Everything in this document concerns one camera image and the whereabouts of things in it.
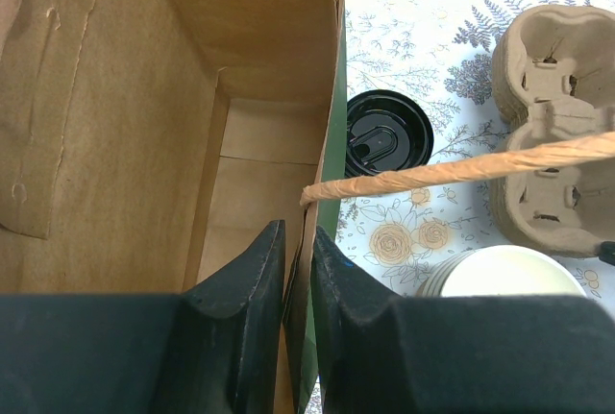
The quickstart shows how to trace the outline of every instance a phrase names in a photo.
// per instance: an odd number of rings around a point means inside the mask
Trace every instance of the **paper cup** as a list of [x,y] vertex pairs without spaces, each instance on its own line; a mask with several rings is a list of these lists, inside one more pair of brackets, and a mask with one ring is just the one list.
[[574,295],[585,291],[559,263],[520,246],[465,251],[436,266],[421,297]]

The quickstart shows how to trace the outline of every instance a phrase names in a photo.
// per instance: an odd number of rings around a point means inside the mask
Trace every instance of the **brown paper bag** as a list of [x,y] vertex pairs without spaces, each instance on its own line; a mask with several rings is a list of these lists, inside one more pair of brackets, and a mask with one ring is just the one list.
[[[181,291],[272,219],[288,274],[301,191],[323,168],[340,10],[0,0],[0,290]],[[315,221],[316,207],[302,258]],[[290,412],[280,361],[276,410]]]

